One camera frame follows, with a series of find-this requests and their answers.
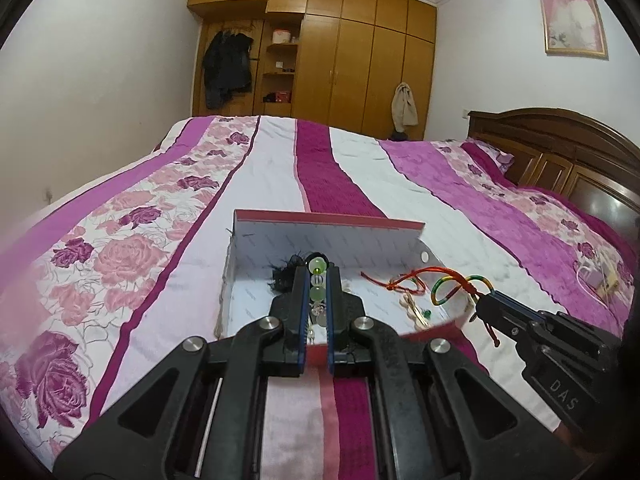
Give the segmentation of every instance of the wooden wardrobe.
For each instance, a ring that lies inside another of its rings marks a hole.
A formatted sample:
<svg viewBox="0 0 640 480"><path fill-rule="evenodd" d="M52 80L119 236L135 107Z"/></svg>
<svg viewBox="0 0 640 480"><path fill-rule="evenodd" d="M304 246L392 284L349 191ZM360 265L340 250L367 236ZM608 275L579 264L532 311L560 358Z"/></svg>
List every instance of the wooden wardrobe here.
<svg viewBox="0 0 640 480"><path fill-rule="evenodd" d="M391 101L405 82L414 94L422 140L429 109L436 8L418 0L189 0L204 18L194 76L194 115L267 114L315 121L386 139L393 132ZM252 92L219 110L204 101L202 57L224 28L254 38ZM296 44L271 44L274 28L287 28ZM295 72L283 72L294 68ZM291 103L263 103L287 90Z"/></svg>

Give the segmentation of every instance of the gold picture frame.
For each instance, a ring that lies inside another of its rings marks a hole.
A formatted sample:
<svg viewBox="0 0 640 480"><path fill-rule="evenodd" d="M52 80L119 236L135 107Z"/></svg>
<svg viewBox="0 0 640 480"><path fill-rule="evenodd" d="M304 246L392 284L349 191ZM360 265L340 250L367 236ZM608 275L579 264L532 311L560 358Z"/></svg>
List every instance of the gold picture frame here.
<svg viewBox="0 0 640 480"><path fill-rule="evenodd" d="M540 0L540 6L547 54L609 59L596 0Z"/></svg>

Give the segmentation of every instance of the open box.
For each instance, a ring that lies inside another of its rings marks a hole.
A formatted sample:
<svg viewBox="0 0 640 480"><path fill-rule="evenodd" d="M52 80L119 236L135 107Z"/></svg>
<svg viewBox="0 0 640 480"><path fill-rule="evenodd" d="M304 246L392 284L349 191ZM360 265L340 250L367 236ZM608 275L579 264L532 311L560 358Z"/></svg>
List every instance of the open box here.
<svg viewBox="0 0 640 480"><path fill-rule="evenodd" d="M431 310L428 330L417 330L396 291L371 283L361 272L380 282L441 261L420 240L424 224L363 216L236 210L234 230L226 254L216 338L235 335L244 325L266 316L276 296L269 286L273 267L286 264L293 254L303 258L320 252L340 268L343 289L362 299L365 313L387 323L401 336L428 339L447 336L466 314L467 294L459 290L442 306L431 304L429 294L414 296L421 310ZM430 290L443 276L425 272L420 278ZM453 280L438 289L444 297L456 286ZM315 344L306 350L307 362L326 361L326 332L314 326Z"/></svg>

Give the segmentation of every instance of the dark coat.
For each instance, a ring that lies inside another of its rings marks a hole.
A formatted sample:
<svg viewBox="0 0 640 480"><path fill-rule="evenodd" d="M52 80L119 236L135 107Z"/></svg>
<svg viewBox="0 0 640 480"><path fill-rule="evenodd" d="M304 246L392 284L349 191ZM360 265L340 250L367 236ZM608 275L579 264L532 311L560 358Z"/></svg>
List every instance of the dark coat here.
<svg viewBox="0 0 640 480"><path fill-rule="evenodd" d="M254 42L244 34L219 32L202 59L207 108L220 108L233 91L251 91L249 49Z"/></svg>

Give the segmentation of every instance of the headboard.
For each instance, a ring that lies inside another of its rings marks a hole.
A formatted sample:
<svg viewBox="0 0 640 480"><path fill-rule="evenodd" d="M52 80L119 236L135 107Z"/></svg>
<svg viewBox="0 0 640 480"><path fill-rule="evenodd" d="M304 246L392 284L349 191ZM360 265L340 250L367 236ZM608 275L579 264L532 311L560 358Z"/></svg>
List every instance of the headboard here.
<svg viewBox="0 0 640 480"><path fill-rule="evenodd" d="M469 117L469 137L515 156L507 179L563 195L639 252L638 146L606 124L562 108L471 112Z"/></svg>

